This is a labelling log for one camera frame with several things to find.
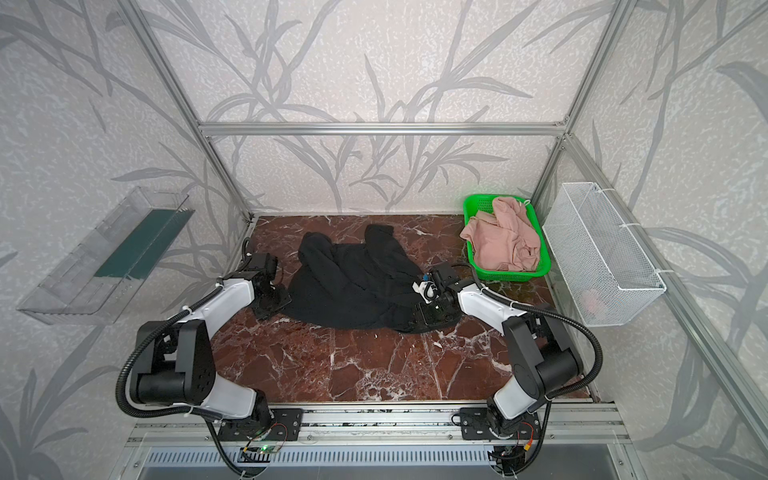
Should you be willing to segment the pink garment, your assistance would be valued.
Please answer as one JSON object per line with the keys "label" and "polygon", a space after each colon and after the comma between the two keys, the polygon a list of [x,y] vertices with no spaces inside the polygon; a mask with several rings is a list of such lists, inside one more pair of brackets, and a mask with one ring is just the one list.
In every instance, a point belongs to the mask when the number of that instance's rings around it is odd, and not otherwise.
{"label": "pink garment", "polygon": [[526,205],[514,197],[496,197],[491,206],[492,213],[478,211],[460,233],[473,249],[475,265],[488,271],[534,272],[541,239]]}

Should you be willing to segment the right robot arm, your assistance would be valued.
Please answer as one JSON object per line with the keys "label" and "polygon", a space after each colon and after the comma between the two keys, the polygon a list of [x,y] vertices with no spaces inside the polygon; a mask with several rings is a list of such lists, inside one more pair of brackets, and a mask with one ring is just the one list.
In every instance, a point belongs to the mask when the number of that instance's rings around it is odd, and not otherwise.
{"label": "right robot arm", "polygon": [[[499,331],[508,347],[512,378],[488,400],[487,421],[496,429],[518,423],[554,398],[579,390],[596,377],[602,350],[583,324],[556,312],[519,303],[483,284],[460,281],[438,285],[424,279],[412,284],[429,313],[449,308],[473,316]],[[567,382],[582,373],[583,363],[566,327],[590,341],[595,363],[580,382]]]}

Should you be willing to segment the green circuit board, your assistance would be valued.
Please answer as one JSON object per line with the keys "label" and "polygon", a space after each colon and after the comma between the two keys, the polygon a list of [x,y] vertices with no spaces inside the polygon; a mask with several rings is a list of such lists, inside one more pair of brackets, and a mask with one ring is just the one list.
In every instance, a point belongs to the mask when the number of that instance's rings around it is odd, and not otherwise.
{"label": "green circuit board", "polygon": [[240,450],[239,461],[246,464],[270,463],[282,448],[282,443],[245,446]]}

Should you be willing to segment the green plastic basket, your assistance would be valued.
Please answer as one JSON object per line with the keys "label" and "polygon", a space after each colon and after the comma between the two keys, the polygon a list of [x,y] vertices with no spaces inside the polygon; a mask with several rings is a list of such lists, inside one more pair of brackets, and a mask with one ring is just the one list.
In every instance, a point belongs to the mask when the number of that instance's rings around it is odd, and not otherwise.
{"label": "green plastic basket", "polygon": [[496,197],[514,197],[526,205],[527,216],[541,239],[540,261],[539,261],[538,268],[534,272],[510,272],[510,271],[484,270],[484,269],[478,268],[475,265],[474,258],[473,258],[473,249],[470,246],[470,243],[464,240],[467,243],[468,259],[470,261],[470,264],[476,268],[478,276],[483,280],[527,282],[533,278],[540,278],[546,275],[547,273],[549,273],[551,269],[551,258],[548,251],[548,247],[544,240],[543,231],[542,231],[540,222],[536,216],[533,206],[528,200],[522,199],[516,196],[511,196],[511,195],[495,195],[495,194],[470,195],[464,200],[464,203],[463,203],[465,225],[468,223],[469,218],[480,210],[488,213],[492,213],[493,209],[491,206],[491,201]]}

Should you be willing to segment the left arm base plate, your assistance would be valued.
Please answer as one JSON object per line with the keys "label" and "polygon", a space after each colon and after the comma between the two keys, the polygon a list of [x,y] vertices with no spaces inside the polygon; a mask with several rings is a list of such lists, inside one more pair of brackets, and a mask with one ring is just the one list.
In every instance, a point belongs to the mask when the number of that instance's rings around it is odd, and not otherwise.
{"label": "left arm base plate", "polygon": [[267,420],[225,420],[218,430],[221,441],[296,441],[302,425],[301,408],[275,408]]}

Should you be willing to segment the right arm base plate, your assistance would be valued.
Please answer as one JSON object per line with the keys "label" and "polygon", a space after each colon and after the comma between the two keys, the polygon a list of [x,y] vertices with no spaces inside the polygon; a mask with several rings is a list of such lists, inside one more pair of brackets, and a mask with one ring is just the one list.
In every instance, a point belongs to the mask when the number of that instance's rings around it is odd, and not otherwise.
{"label": "right arm base plate", "polygon": [[451,417],[460,428],[463,440],[523,441],[532,444],[540,438],[541,421],[537,414],[523,412],[513,420],[505,419],[488,407],[464,407]]}

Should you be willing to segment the clear plastic wall bin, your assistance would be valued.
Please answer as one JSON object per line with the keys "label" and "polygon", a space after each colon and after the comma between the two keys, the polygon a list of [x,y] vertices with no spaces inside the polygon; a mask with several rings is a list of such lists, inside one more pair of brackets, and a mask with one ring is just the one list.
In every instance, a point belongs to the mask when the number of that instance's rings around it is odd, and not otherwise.
{"label": "clear plastic wall bin", "polygon": [[46,325],[115,323],[193,214],[187,193],[134,188],[17,310]]}

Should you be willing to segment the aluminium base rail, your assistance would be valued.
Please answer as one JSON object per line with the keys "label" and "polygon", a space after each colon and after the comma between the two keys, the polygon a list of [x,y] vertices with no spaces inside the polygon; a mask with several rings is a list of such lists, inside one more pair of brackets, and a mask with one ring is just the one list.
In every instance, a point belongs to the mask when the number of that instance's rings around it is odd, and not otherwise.
{"label": "aluminium base rail", "polygon": [[[297,439],[268,442],[284,447],[321,446],[454,446],[464,444],[460,410],[484,408],[484,401],[315,402],[283,403],[279,409],[300,408],[299,422],[281,421],[298,432]],[[612,403],[584,399],[556,402],[544,434],[547,445],[628,444],[630,435]],[[203,421],[181,415],[139,420],[126,445],[208,447],[212,437]]]}

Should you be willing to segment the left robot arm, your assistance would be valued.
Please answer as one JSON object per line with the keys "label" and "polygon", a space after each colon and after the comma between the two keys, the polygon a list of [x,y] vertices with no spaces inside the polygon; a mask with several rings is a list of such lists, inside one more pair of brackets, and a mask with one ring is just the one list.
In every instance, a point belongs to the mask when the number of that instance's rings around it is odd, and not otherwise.
{"label": "left robot arm", "polygon": [[142,325],[116,381],[119,409],[134,418],[183,414],[270,427],[273,414],[266,395],[219,375],[211,341],[247,307],[257,318],[268,319],[290,302],[276,274],[274,267],[233,272],[172,317]]}

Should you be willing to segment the black shirt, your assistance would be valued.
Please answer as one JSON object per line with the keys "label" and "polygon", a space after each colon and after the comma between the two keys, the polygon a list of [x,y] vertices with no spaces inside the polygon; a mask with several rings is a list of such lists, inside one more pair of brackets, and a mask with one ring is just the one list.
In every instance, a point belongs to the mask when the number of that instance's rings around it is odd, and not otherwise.
{"label": "black shirt", "polygon": [[388,328],[413,332],[420,297],[412,284],[423,272],[406,254],[390,225],[370,224],[360,244],[334,243],[309,232],[298,249],[301,263],[283,313],[293,320],[342,330]]}

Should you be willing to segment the aluminium frame crossbar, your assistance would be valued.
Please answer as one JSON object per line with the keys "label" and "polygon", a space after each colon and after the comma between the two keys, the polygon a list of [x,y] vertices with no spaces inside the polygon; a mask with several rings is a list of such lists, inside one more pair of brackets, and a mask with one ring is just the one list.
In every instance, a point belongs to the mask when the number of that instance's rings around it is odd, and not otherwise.
{"label": "aluminium frame crossbar", "polygon": [[565,127],[558,123],[394,123],[394,122],[203,122],[205,136],[558,136]]}

